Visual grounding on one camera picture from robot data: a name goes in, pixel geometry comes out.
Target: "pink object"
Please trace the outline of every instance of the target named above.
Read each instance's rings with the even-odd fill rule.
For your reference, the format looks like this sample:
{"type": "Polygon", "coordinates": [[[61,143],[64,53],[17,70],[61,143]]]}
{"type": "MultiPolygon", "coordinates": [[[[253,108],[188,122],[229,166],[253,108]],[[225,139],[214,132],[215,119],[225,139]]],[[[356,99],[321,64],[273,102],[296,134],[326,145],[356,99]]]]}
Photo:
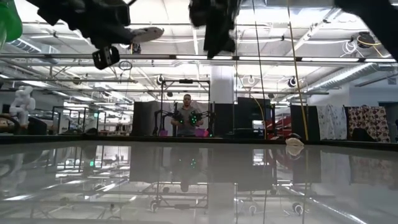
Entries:
{"type": "Polygon", "coordinates": [[[195,136],[196,137],[205,137],[205,130],[202,128],[196,128],[195,136]]]}
{"type": "Polygon", "coordinates": [[[168,133],[169,132],[167,130],[161,130],[160,133],[159,133],[159,136],[160,137],[165,137],[165,136],[167,136],[168,133]]]}

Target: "white robot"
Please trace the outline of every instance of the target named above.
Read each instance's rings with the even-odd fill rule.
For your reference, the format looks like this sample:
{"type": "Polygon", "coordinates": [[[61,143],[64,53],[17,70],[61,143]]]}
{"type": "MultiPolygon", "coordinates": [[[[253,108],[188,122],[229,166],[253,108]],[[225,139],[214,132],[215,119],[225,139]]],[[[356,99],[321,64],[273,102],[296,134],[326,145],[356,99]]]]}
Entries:
{"type": "Polygon", "coordinates": [[[30,97],[32,91],[31,86],[20,86],[15,92],[15,100],[10,106],[10,116],[17,117],[21,126],[28,125],[29,112],[36,108],[35,99],[30,97]]]}

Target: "gray t-shirt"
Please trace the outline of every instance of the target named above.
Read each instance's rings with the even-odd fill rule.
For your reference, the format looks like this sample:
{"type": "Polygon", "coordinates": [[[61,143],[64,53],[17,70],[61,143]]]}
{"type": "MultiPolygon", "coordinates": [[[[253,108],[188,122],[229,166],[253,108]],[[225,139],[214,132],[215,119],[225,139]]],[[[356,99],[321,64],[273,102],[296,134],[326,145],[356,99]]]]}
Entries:
{"type": "Polygon", "coordinates": [[[189,124],[189,116],[191,115],[192,111],[198,113],[198,110],[194,107],[189,107],[188,109],[180,108],[178,109],[180,114],[184,118],[184,123],[181,127],[177,128],[177,134],[179,135],[195,135],[195,127],[189,124]]]}

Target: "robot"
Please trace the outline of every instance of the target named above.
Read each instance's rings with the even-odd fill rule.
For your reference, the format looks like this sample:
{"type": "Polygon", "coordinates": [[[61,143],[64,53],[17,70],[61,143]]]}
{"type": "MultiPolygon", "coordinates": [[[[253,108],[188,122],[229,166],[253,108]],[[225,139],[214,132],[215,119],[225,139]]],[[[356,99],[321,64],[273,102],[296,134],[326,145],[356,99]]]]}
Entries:
{"type": "Polygon", "coordinates": [[[10,116],[17,118],[21,127],[27,127],[29,112],[36,108],[35,99],[30,97],[33,88],[31,86],[20,86],[15,92],[15,100],[9,110],[10,116]]]}

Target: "glossy table surface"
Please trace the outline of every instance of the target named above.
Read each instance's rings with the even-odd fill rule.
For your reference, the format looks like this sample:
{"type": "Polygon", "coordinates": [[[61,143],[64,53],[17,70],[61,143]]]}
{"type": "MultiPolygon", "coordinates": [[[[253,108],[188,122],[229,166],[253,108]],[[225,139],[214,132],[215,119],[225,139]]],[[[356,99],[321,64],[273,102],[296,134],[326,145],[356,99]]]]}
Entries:
{"type": "Polygon", "coordinates": [[[397,155],[317,145],[1,145],[0,223],[396,223],[397,155]]]}

